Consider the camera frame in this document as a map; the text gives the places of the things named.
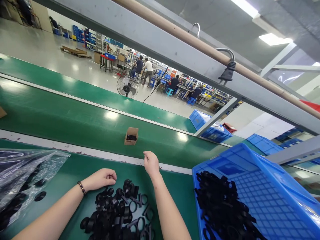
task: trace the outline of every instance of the beaded bracelet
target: beaded bracelet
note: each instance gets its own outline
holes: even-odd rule
[[[79,184],[79,186],[81,188],[81,191],[83,192],[83,195],[86,195],[87,192],[86,192],[86,190],[84,190],[84,188],[82,186],[82,183],[79,181],[78,184]]]

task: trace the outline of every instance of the stand fan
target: stand fan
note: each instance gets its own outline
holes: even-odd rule
[[[138,94],[138,84],[131,77],[120,77],[117,81],[120,95],[134,98]]]

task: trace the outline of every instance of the clear plastic bag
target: clear plastic bag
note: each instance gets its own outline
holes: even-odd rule
[[[0,220],[9,225],[23,217],[26,207],[69,156],[55,150],[0,148]]]

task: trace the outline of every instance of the red object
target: red object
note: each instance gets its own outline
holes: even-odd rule
[[[224,128],[227,129],[231,134],[236,131],[236,129],[229,123],[223,123],[222,126],[224,126]]]
[[[320,112],[320,105],[319,104],[315,104],[315,103],[308,102],[305,100],[300,100],[300,101],[303,102],[304,104],[308,105],[309,107],[313,108],[317,112]]]

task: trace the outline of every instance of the red table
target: red table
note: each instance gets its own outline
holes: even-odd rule
[[[107,62],[108,62],[108,60],[110,61],[109,65],[111,65],[111,67],[109,67],[108,70],[109,70],[109,72],[112,72],[112,70],[113,70],[112,62],[114,61],[114,59],[108,58],[106,55],[103,55],[103,54],[100,55],[100,69],[101,69],[101,67],[104,67],[104,71],[105,72],[107,71]]]

